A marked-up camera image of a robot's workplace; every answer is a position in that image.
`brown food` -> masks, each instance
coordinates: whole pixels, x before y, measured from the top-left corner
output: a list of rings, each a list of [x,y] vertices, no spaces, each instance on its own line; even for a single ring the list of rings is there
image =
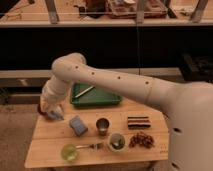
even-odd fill
[[[135,147],[137,144],[146,148],[154,147],[154,138],[140,131],[131,137],[129,147]]]

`cabinet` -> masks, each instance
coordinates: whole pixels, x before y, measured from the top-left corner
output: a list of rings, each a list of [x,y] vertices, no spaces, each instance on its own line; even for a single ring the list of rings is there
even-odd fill
[[[88,17],[76,7],[85,7],[80,0],[20,0],[0,18],[0,70],[46,70],[76,51],[98,68],[178,67],[183,52],[212,55],[213,0],[196,22],[190,14],[197,0],[162,3],[165,17],[137,20],[112,19],[109,12]]]

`fork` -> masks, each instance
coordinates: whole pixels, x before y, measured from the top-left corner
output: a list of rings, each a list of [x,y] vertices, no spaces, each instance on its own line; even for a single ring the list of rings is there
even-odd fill
[[[92,148],[94,150],[98,150],[100,148],[102,148],[104,146],[104,144],[101,143],[96,143],[96,144],[88,144],[88,145],[77,145],[76,148]]]

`utensil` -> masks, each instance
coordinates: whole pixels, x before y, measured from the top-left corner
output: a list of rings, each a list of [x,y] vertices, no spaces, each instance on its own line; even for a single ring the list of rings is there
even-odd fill
[[[92,90],[94,88],[94,86],[90,86],[88,87],[87,89],[83,90],[82,92],[78,93],[75,98],[79,98],[81,97],[82,95],[84,95],[85,93],[89,92],[90,90]]]
[[[92,148],[94,150],[98,150],[100,148],[102,148],[104,146],[104,144],[101,142],[101,143],[96,143],[96,144],[88,144],[88,145],[77,145],[76,148],[79,149],[79,148]]]

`wooden table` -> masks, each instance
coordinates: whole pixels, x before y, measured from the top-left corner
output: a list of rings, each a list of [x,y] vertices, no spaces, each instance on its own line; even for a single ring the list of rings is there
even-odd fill
[[[128,99],[124,99],[117,106],[81,110],[75,109],[66,100],[62,107],[65,113],[63,121],[50,122],[42,116],[38,117],[25,162],[26,168],[145,162],[166,160],[168,157],[168,129],[162,113],[157,110]],[[75,115],[79,115],[89,128],[89,131],[82,137],[76,137],[68,125],[69,120]],[[153,148],[128,147],[130,137],[139,131],[128,129],[127,116],[150,117],[152,126],[144,132],[154,137],[155,146]],[[99,137],[96,130],[96,120],[101,117],[110,121],[106,137]],[[106,145],[109,134],[114,132],[125,136],[126,146],[122,152],[112,152]],[[72,162],[64,161],[60,156],[61,149],[66,144],[82,145],[97,142],[104,142],[104,148],[100,150],[78,149],[79,155]]]

